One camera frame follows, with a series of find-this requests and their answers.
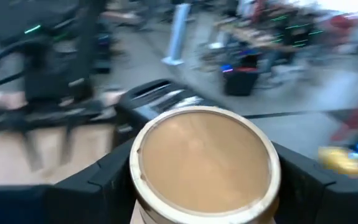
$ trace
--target black equipment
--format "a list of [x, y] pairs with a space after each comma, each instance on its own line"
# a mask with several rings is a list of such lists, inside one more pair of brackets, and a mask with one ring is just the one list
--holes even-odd
[[[15, 9], [13, 12], [22, 12], [22, 9], [27, 9], [26, 7], [30, 3], [35, 4], [35, 2], [28, 1], [17, 2], [12, 7], [12, 9]], [[12, 129], [23, 135], [26, 153], [33, 169], [42, 166], [28, 135], [29, 131], [36, 127], [36, 123], [63, 122], [67, 125], [64, 142], [65, 151], [61, 161], [61, 163], [66, 163], [70, 159], [70, 134], [72, 130], [77, 125], [95, 118], [103, 112], [102, 103], [91, 99], [93, 89], [90, 73], [96, 50], [96, 24], [98, 16], [105, 7], [105, 0], [83, 2], [80, 6], [83, 13], [78, 19], [80, 38], [74, 59], [65, 62], [54, 57], [53, 38], [47, 35], [53, 29], [43, 30], [44, 25], [39, 23], [36, 23], [37, 25], [31, 24], [31, 29], [22, 31], [21, 35], [15, 35], [14, 37], [19, 40], [9, 44], [0, 53], [0, 60], [13, 52], [22, 52], [26, 56], [24, 71], [0, 80], [0, 85], [24, 77], [27, 104], [18, 110], [0, 108], [0, 125], [5, 129]], [[33, 21], [33, 18], [32, 20], [30, 18], [29, 16], [18, 17], [17, 24], [24, 23], [21, 19], [26, 20], [26, 22]], [[12, 27], [18, 29], [12, 30], [13, 34], [19, 34], [22, 28], [21, 26]], [[67, 98], [71, 100], [71, 104], [62, 106], [61, 103]]]
[[0, 43], [17, 42], [29, 32], [39, 30], [38, 25], [45, 30], [69, 26], [79, 5], [76, 0], [69, 1], [69, 4], [60, 1], [0, 0]]
[[236, 17], [237, 7], [238, 7], [238, 0], [228, 0], [225, 5], [225, 9], [223, 10], [223, 14], [228, 17]]
[[117, 113], [114, 144], [134, 137], [150, 120], [161, 113], [184, 106], [218, 106], [188, 86], [171, 80], [156, 80], [127, 91], [115, 106]]
[[109, 74], [111, 72], [111, 46], [113, 36], [108, 27], [108, 21], [98, 20], [98, 34], [96, 59], [93, 65], [93, 72], [96, 74]]
[[238, 63], [222, 68], [224, 93], [232, 96], [249, 96], [258, 80], [259, 54], [245, 54]]

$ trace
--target table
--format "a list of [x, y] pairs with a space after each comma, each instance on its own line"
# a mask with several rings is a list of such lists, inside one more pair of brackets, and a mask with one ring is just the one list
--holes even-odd
[[237, 27], [237, 20], [223, 20], [216, 22], [214, 27], [222, 32], [233, 35], [236, 39], [249, 43], [252, 47], [279, 50], [282, 52], [297, 52], [299, 49], [275, 42], [271, 34], [257, 35], [260, 30], [245, 26]]

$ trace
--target tan drumhead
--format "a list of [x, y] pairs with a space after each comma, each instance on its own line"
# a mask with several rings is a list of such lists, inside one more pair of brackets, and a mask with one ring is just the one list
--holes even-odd
[[249, 222], [272, 203], [280, 183], [268, 138], [215, 107], [180, 108], [150, 121], [130, 164], [141, 202], [179, 223]]

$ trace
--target floor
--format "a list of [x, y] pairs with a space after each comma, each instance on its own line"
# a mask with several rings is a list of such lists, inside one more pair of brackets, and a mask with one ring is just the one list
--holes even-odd
[[313, 83], [289, 82], [248, 97], [225, 96], [218, 72], [200, 69], [199, 49], [207, 42], [213, 21], [210, 14], [203, 13], [188, 23], [184, 64], [176, 67], [161, 62], [171, 35], [168, 24], [154, 24], [148, 32], [118, 28], [126, 54], [114, 60], [113, 73], [101, 88], [114, 83], [129, 89], [159, 78], [184, 82], [251, 119], [272, 141], [316, 159], [318, 147], [329, 144], [340, 120], [347, 117], [327, 112], [342, 110], [341, 114], [346, 114], [358, 104], [358, 58], [341, 57], [324, 67], [310, 68], [307, 75], [313, 76]]

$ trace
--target black cable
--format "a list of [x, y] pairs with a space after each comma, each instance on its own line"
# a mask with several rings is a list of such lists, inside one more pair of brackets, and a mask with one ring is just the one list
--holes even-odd
[[19, 79], [20, 77], [23, 77], [23, 76], [24, 76], [24, 72], [19, 72], [17, 74], [10, 75], [10, 76], [8, 76], [6, 78], [2, 78], [2, 79], [0, 79], [0, 85], [9, 83], [9, 82], [14, 81], [14, 80], [17, 80], [17, 79]]
[[7, 46], [6, 48], [4, 48], [4, 50], [2, 52], [0, 52], [0, 60], [13, 52], [17, 52], [17, 51], [19, 51], [25, 47], [28, 47], [30, 45], [40, 45], [40, 44], [42, 44], [42, 42], [43, 42], [43, 39], [35, 38], [35, 39], [23, 40], [23, 41], [11, 44], [11, 45]]

